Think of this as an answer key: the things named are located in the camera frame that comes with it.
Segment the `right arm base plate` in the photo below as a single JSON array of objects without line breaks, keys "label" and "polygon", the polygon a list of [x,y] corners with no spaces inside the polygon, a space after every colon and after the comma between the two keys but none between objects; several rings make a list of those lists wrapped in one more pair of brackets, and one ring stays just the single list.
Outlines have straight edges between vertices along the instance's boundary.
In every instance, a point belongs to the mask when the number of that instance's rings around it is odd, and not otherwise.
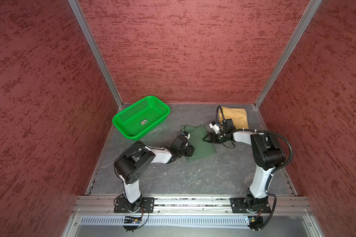
[{"label": "right arm base plate", "polygon": [[268,198],[254,198],[251,195],[240,198],[230,198],[232,213],[268,214],[271,208]]}]

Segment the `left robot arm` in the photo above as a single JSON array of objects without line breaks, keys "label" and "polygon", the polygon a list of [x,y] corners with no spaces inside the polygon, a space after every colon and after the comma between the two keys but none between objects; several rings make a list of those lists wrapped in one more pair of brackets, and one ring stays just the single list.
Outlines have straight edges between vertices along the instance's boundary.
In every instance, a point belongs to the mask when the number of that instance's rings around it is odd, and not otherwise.
[{"label": "left robot arm", "polygon": [[182,157],[191,157],[195,148],[190,144],[190,134],[182,132],[171,146],[160,148],[136,141],[119,155],[114,162],[114,172],[123,185],[123,198],[115,201],[116,208],[130,213],[144,211],[139,180],[151,164],[171,164]]}]

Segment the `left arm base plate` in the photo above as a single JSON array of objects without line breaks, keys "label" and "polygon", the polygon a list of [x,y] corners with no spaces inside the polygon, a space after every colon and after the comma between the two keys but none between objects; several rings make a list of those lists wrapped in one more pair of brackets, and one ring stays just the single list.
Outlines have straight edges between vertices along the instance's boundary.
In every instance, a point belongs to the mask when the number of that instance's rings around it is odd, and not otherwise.
[{"label": "left arm base plate", "polygon": [[152,213],[155,198],[139,198],[134,203],[130,203],[125,197],[121,196],[114,201],[114,213]]}]

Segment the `yellow skirt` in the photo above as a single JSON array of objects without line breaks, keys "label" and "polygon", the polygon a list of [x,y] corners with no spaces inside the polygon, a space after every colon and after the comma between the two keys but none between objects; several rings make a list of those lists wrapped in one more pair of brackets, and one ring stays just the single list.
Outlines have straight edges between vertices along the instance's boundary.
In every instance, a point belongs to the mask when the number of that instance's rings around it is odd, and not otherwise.
[{"label": "yellow skirt", "polygon": [[232,119],[236,129],[249,128],[245,109],[222,107],[222,111],[225,119]]}]

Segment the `dark green skirt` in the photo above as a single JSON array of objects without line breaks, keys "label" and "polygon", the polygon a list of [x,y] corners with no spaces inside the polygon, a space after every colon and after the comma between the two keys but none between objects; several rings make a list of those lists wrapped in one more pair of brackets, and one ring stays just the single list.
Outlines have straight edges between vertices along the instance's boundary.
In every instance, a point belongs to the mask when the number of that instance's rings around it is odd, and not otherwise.
[{"label": "dark green skirt", "polygon": [[203,138],[208,135],[207,128],[204,125],[198,127],[183,125],[182,131],[190,134],[189,142],[195,148],[191,157],[185,157],[188,163],[216,154],[215,146],[212,143],[203,141]]}]

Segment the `green plastic basket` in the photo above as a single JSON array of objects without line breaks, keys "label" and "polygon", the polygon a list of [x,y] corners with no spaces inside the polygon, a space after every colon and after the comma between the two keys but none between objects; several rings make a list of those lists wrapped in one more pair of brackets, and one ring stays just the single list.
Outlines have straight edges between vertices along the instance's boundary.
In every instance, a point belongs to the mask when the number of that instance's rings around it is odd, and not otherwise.
[{"label": "green plastic basket", "polygon": [[[170,112],[170,107],[159,98],[147,96],[116,114],[112,123],[125,138],[137,141],[165,121]],[[141,125],[143,119],[148,122]]]}]

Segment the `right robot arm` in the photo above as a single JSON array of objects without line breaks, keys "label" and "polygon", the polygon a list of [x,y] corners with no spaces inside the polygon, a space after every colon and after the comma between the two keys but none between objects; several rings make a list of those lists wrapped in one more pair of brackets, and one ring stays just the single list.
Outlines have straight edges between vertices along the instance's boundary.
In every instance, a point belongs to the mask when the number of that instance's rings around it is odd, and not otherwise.
[{"label": "right robot arm", "polygon": [[244,143],[252,147],[256,171],[241,208],[250,213],[262,210],[268,205],[268,189],[274,172],[286,160],[277,135],[261,130],[237,129],[230,119],[222,123],[212,122],[209,127],[213,132],[203,138],[205,142],[224,144],[226,141],[230,141]]}]

